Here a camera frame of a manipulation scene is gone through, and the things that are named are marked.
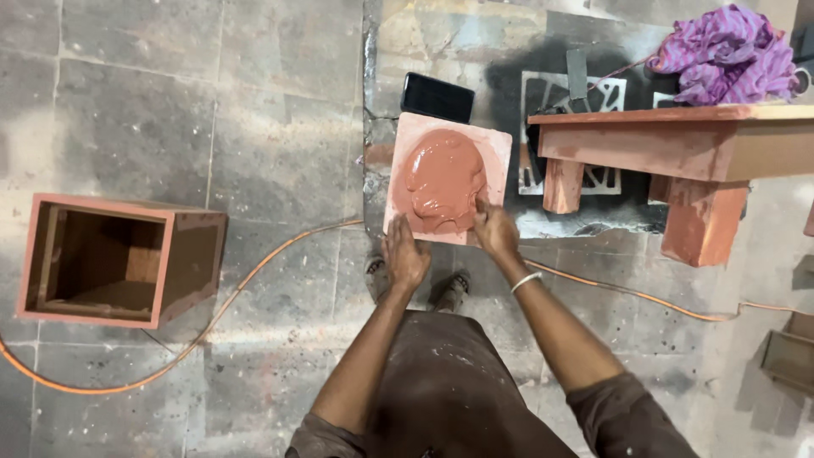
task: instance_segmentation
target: bracelet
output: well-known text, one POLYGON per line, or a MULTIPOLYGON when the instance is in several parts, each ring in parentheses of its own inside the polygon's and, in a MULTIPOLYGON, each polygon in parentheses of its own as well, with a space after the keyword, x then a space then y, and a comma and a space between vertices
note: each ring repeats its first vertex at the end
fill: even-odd
POLYGON ((533 279, 533 278, 537 278, 537 279, 539 279, 539 278, 540 278, 542 275, 543 275, 543 272, 534 272, 533 274, 526 275, 525 277, 523 277, 523 279, 522 279, 522 280, 520 280, 519 282, 517 282, 517 284, 514 286, 514 288, 512 288, 512 289, 511 289, 511 293, 512 293, 512 294, 514 294, 514 291, 515 291, 517 288, 520 288, 520 285, 521 285, 521 284, 524 284, 524 283, 526 283, 527 281, 529 281, 529 280, 531 280, 531 279, 533 279))

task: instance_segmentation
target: smartphone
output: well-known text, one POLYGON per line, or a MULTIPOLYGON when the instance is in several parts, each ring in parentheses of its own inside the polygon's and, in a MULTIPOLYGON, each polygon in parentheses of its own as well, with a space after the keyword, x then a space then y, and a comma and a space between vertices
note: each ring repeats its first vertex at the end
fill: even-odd
POLYGON ((475 92, 446 81, 407 73, 401 111, 469 124, 475 92))

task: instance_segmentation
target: wet clay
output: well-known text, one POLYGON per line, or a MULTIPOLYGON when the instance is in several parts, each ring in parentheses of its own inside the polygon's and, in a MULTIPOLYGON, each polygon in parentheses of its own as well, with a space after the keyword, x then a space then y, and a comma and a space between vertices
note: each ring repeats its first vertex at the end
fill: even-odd
POLYGON ((405 186, 425 234, 468 231, 475 198, 486 198, 486 170, 475 143, 454 130, 433 130, 405 162, 405 186))

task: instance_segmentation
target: purple cloth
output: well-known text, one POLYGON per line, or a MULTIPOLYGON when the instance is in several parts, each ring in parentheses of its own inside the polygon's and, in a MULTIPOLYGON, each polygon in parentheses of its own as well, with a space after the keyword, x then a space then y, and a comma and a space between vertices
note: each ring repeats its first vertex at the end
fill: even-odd
POLYGON ((646 62, 657 73, 681 73, 676 102, 691 105, 791 99, 797 84, 792 50, 766 16, 727 5, 700 19, 677 20, 675 32, 646 62))

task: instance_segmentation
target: wooden box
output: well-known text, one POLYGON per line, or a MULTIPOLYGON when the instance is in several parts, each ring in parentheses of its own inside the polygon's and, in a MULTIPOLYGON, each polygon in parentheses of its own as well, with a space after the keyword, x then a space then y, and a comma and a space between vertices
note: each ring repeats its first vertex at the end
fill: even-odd
POLYGON ((35 194, 23 318, 155 329, 217 291, 226 214, 35 194))

